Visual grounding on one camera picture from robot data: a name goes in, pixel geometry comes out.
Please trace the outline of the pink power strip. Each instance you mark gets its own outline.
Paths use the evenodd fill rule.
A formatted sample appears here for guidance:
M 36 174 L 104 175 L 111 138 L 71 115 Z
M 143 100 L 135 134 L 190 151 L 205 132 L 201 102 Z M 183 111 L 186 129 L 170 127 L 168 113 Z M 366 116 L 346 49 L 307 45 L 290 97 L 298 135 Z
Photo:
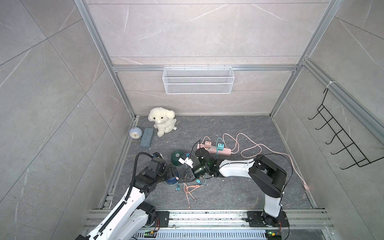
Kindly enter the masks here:
M 228 136 L 230 137 L 232 140 L 235 141 L 235 146 L 233 149 L 230 149 L 227 147 L 227 144 L 225 142 L 225 136 Z M 254 144 L 252 147 L 249 147 L 249 148 L 246 148 L 246 149 L 243 149 L 243 150 L 240 150 L 240 144 L 239 144 L 239 141 L 238 141 L 238 138 L 239 136 L 244 136 L 246 137 L 252 144 Z M 264 144 L 258 144 L 256 143 L 255 141 L 253 141 L 250 137 L 248 137 L 247 135 L 243 134 L 243 133 L 238 133 L 236 135 L 236 138 L 234 138 L 233 136 L 231 136 L 230 134 L 227 134 L 227 133 L 224 133 L 222 135 L 222 137 L 218 137 L 217 138 L 217 141 L 216 143 L 213 145 L 212 144 L 212 147 L 209 148 L 209 149 L 206 149 L 205 148 L 205 142 L 206 141 L 211 141 L 211 139 L 208 137 L 208 136 L 205 136 L 203 138 L 203 143 L 202 144 L 198 144 L 197 146 L 197 149 L 200 149 L 200 148 L 203 148 L 205 150 L 207 150 L 209 153 L 213 153 L 215 154 L 215 156 L 217 155 L 223 155 L 223 156 L 231 156 L 231 155 L 235 155 L 237 153 L 240 153 L 240 156 L 244 159 L 253 159 L 254 157 L 256 157 L 256 155 L 258 154 L 261 154 L 263 152 L 263 149 L 266 149 L 268 150 L 269 152 L 271 152 L 272 154 L 276 154 L 276 155 L 283 155 L 284 157 L 288 157 L 289 158 L 289 161 L 290 161 L 290 164 L 291 164 L 291 167 L 292 167 L 292 170 L 296 173 L 296 175 L 299 177 L 299 179 L 302 181 L 303 183 L 303 186 L 305 188 L 306 191 L 309 191 L 310 190 L 310 187 L 309 185 L 306 183 L 306 181 L 304 180 L 304 178 L 302 177 L 302 175 L 296 170 L 295 166 L 294 166 L 294 161 L 292 159 L 292 157 L 289 155 L 289 154 L 286 154 L 286 153 L 280 153 L 280 152 L 276 152 L 276 151 L 273 151 L 272 149 L 270 149 L 269 147 L 267 147 L 266 145 Z M 217 143 L 220 143 L 220 144 L 224 144 L 225 145 L 225 148 L 223 151 L 218 151 L 217 150 Z M 248 151 L 248 150 L 251 150 L 251 149 L 254 149 L 254 148 L 259 148 L 259 152 L 255 155 L 252 155 L 250 157 L 246 157 L 245 155 L 243 155 L 243 153 L 245 151 Z

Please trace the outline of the pink charger plug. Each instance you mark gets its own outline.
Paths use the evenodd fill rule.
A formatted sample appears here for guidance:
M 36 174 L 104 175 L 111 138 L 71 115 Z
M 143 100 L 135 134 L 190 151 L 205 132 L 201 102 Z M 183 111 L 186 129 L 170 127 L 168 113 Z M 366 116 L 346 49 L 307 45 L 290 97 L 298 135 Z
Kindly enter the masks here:
M 211 147 L 212 147 L 212 142 L 206 141 L 206 142 L 205 142 L 205 148 L 206 148 L 206 149 L 209 149 L 209 148 L 211 148 Z

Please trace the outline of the green meat grinder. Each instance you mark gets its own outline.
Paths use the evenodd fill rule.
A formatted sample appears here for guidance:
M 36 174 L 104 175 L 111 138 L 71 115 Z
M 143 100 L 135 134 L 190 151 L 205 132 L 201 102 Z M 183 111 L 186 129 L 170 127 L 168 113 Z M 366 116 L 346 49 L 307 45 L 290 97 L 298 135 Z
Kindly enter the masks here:
M 179 159 L 184 155 L 184 152 L 181 150 L 176 150 L 171 155 L 171 162 L 174 166 L 181 166 L 182 163 L 179 162 Z

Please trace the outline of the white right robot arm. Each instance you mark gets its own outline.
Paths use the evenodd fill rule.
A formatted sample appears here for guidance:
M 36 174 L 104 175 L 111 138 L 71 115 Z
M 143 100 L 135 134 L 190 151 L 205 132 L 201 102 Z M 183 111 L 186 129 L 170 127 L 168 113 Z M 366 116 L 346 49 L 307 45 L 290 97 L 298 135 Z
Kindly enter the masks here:
M 216 160 L 206 149 L 195 151 L 199 163 L 187 156 L 178 162 L 186 168 L 176 175 L 179 183 L 195 182 L 207 175 L 213 178 L 244 177 L 252 179 L 265 194 L 265 205 L 262 212 L 248 212 L 250 226 L 265 225 L 270 227 L 288 227 L 286 213 L 282 210 L 281 201 L 284 189 L 289 182 L 287 172 L 266 155 L 256 155 L 251 160 L 230 161 Z

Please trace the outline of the blue meat grinder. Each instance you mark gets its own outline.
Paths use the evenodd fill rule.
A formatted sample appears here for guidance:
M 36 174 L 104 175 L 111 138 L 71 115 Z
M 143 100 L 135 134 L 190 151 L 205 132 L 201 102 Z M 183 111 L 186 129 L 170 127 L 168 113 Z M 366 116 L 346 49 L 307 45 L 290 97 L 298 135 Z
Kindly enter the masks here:
M 166 185 L 172 186 L 178 183 L 178 177 L 174 177 L 165 181 Z

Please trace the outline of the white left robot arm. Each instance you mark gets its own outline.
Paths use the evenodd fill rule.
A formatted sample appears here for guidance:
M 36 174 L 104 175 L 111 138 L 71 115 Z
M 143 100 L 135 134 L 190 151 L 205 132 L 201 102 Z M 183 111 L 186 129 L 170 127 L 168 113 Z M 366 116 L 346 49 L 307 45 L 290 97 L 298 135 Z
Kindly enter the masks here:
M 145 203 L 145 199 L 159 183 L 176 176 L 176 167 L 167 164 L 160 153 L 139 152 L 135 157 L 130 186 L 118 205 L 87 236 L 78 235 L 76 239 L 129 240 L 144 226 L 158 226 L 156 207 Z

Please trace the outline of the teal charger plug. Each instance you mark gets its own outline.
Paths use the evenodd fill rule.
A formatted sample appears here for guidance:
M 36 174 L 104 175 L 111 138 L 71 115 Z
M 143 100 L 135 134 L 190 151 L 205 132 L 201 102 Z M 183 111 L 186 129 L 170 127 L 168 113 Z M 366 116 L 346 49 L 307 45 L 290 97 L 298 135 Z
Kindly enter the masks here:
M 225 145 L 224 145 L 224 144 L 217 143 L 217 150 L 218 150 L 218 151 L 223 151 L 224 148 L 225 148 Z

